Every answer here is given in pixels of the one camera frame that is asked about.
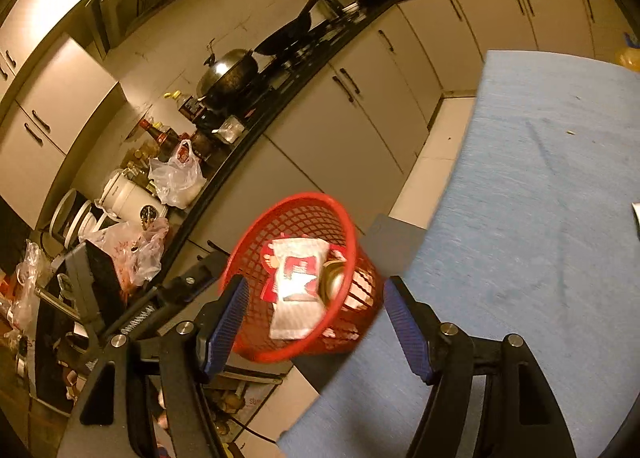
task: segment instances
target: metal bolt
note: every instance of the metal bolt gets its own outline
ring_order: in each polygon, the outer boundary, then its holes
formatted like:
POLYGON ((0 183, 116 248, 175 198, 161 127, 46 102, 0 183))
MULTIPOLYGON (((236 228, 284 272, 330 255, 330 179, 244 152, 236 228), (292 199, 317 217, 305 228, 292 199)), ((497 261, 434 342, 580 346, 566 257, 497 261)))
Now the metal bolt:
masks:
POLYGON ((507 342, 514 348, 520 348, 524 344, 524 339, 517 333, 512 333, 507 337, 507 342))
POLYGON ((193 332, 193 323, 191 321, 182 321, 175 327, 175 330, 180 335, 187 335, 187 333, 193 332))
POLYGON ((121 333, 111 338, 111 346, 114 348, 120 348, 125 342, 127 342, 127 336, 121 333))
POLYGON ((440 325, 440 331, 444 335, 452 336, 458 333, 458 327, 453 323, 442 323, 440 325))

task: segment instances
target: beige floor tile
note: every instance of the beige floor tile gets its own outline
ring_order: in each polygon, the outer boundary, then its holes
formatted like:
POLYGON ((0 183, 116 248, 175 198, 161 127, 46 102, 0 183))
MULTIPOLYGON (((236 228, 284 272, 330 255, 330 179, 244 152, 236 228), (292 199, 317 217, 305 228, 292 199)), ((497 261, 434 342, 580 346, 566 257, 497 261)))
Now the beige floor tile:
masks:
MULTIPOLYGON (((292 368, 283 383, 276 388, 249 424, 254 431, 278 440, 291 428, 318 398, 318 392, 297 368, 292 368)), ((282 458, 280 449, 257 436, 243 431, 236 440, 246 458, 282 458)))
POLYGON ((465 138, 475 98, 445 99, 420 157, 455 160, 465 138))
POLYGON ((419 158, 389 216, 426 229, 449 183, 454 160, 419 158))

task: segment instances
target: kitchen backsplash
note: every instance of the kitchen backsplash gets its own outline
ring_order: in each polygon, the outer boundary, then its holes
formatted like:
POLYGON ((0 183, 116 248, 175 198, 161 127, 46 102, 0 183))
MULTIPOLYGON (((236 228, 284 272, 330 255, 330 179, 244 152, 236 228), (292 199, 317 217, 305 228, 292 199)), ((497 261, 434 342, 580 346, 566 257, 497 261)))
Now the kitchen backsplash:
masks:
MULTIPOLYGON (((348 4, 351 0, 340 0, 348 4)), ((179 133, 193 124, 163 99, 170 90, 195 92, 203 75, 207 45, 217 56, 233 48, 255 48, 269 34, 295 18, 306 0, 176 0, 140 26, 104 60, 122 84, 129 103, 112 119, 78 172, 74 186, 98 198, 109 173, 126 151, 145 137, 127 135, 147 112, 179 133)), ((322 21, 312 11, 312 26, 322 21)), ((254 54, 260 68, 270 58, 254 54)))

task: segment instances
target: blue table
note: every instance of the blue table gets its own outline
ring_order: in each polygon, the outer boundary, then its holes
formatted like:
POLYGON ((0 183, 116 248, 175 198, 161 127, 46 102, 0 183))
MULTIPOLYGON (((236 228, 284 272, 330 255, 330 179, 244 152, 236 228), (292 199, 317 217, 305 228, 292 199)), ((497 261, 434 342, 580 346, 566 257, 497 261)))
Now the blue table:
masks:
MULTIPOLYGON (((638 168, 638 74, 491 52, 449 187, 403 276, 441 320, 526 339, 579 458, 604 449, 640 390, 638 168)), ((383 312, 279 445, 293 458, 404 457, 428 395, 383 312)))

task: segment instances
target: white plastic container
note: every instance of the white plastic container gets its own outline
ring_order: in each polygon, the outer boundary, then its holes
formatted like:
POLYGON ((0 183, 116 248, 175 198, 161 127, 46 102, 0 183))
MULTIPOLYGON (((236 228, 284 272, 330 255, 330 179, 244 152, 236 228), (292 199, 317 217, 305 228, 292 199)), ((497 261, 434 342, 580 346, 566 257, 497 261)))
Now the white plastic container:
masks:
POLYGON ((133 223, 142 221, 140 211, 147 205, 158 212, 159 218, 166 216, 169 209, 145 189, 128 180, 121 171, 116 171, 107 182, 98 205, 123 221, 133 223))

